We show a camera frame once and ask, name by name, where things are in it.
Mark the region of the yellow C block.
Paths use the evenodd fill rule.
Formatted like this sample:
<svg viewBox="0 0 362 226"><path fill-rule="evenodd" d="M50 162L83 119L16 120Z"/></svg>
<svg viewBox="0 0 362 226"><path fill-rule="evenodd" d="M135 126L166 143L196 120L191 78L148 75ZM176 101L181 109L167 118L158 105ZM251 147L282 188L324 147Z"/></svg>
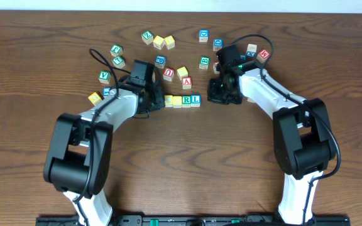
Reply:
<svg viewBox="0 0 362 226"><path fill-rule="evenodd" d="M173 107L173 96L172 95L165 96L165 107Z"/></svg>

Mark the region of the yellow O block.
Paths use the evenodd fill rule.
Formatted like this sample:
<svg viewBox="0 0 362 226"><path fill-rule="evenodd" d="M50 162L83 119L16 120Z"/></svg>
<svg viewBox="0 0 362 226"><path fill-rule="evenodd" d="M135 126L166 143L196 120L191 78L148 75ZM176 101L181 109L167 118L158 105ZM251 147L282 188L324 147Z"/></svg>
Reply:
<svg viewBox="0 0 362 226"><path fill-rule="evenodd" d="M173 108L182 108L182 96L173 96L172 97Z"/></svg>

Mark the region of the green R block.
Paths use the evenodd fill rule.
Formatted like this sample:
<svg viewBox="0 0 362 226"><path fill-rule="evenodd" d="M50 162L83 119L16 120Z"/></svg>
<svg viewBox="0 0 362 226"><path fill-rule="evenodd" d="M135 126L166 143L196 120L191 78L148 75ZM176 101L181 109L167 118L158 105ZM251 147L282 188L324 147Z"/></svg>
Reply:
<svg viewBox="0 0 362 226"><path fill-rule="evenodd" d="M183 95L182 96L182 108L190 108L191 107L191 96Z"/></svg>

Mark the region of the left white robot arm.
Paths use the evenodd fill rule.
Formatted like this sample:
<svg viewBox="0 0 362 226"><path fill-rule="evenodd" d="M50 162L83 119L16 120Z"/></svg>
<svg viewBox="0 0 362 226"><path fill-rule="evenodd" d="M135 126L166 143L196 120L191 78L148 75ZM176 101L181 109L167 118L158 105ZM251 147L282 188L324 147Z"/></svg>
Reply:
<svg viewBox="0 0 362 226"><path fill-rule="evenodd" d="M113 214L104 194L109 172L112 134L127 119L164 107L159 82L140 87L121 84L92 109L64 113L56 121L48 150L44 180L73 204L73 217L39 217L37 225L109 225Z"/></svg>

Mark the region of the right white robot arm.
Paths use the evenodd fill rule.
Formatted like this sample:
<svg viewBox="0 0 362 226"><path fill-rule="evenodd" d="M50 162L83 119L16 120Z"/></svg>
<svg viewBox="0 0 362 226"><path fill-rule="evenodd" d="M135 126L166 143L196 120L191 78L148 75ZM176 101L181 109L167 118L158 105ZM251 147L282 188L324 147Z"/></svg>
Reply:
<svg viewBox="0 0 362 226"><path fill-rule="evenodd" d="M272 119L274 153L285 174L278 214L287 224L309 223L318 181L336 174L341 164L325 104L289 92L255 62L219 62L214 70L219 78L209 82L209 101L240 104L246 97ZM335 169L325 174L332 159Z"/></svg>

